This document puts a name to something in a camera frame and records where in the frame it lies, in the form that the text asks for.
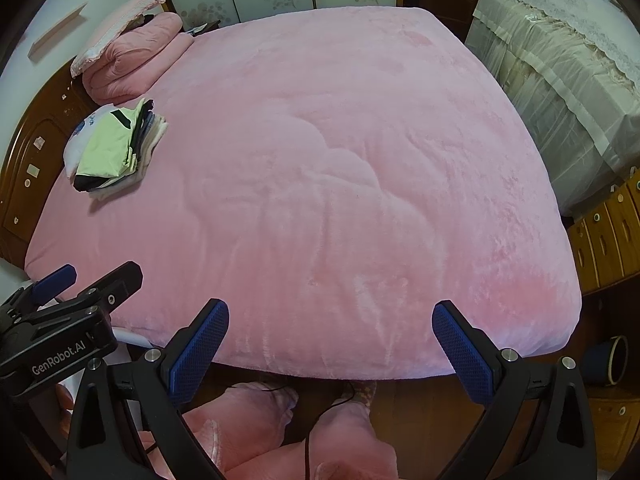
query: blue gripper pad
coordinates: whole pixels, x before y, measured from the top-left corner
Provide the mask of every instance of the blue gripper pad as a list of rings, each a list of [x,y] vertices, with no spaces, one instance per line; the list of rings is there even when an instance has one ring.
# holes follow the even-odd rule
[[[54,270],[49,276],[33,284],[31,303],[36,306],[43,306],[49,303],[49,301],[73,285],[76,282],[76,277],[76,270],[69,264]]]
[[[469,336],[441,303],[433,309],[431,326],[469,398],[483,406],[491,404],[494,398],[492,370]]]
[[[229,309],[224,301],[209,300],[203,310],[213,301],[217,303],[169,370],[167,390],[176,408],[193,399],[229,327]]]

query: folded pink quilt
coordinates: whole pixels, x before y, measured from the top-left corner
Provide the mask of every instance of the folded pink quilt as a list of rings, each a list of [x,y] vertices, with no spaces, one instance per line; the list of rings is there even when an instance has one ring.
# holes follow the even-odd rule
[[[482,64],[420,9],[281,14],[216,30],[146,94],[168,129],[133,191],[61,175],[26,258],[68,298],[126,260],[113,324],[164,344],[209,298],[216,361],[325,378],[450,373],[452,300],[499,348],[562,347],[580,290],[545,167]]]
[[[181,28],[180,16],[162,12],[110,43],[82,74],[91,99],[99,105],[119,105],[148,91],[193,43]]]

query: metal screw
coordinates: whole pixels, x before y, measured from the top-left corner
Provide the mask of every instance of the metal screw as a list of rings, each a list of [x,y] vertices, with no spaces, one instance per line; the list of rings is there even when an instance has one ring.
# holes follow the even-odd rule
[[[92,359],[89,359],[86,367],[89,368],[89,370],[96,370],[100,366],[100,362],[102,362],[102,359],[94,357]]]
[[[505,361],[508,361],[510,363],[517,361],[518,357],[520,357],[513,348],[505,348],[504,350],[502,350],[502,352],[500,352],[500,354]]]
[[[151,350],[147,350],[145,352],[145,360],[153,363],[155,361],[158,361],[161,355],[161,351],[159,351],[157,348],[152,348]]]
[[[575,361],[570,357],[563,357],[562,366],[564,366],[568,370],[573,370],[575,368]]]

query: person's foot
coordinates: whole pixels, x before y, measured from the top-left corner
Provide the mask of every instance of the person's foot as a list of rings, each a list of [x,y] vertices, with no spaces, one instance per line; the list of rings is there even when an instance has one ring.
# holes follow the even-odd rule
[[[373,398],[376,396],[377,385],[378,383],[376,381],[344,381],[342,395],[334,404],[351,399],[364,404],[365,407],[370,410]]]

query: pink pants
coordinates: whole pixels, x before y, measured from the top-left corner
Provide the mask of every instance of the pink pants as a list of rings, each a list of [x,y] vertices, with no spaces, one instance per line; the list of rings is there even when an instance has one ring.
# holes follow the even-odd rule
[[[227,480],[302,480],[304,443],[280,447],[298,400],[288,388],[264,392],[260,383],[237,384],[184,415],[200,445]],[[145,447],[153,442],[142,432]],[[396,453],[379,441],[359,402],[335,406],[313,428],[310,472],[314,480],[398,478]],[[156,472],[173,478],[159,450],[149,454]]]

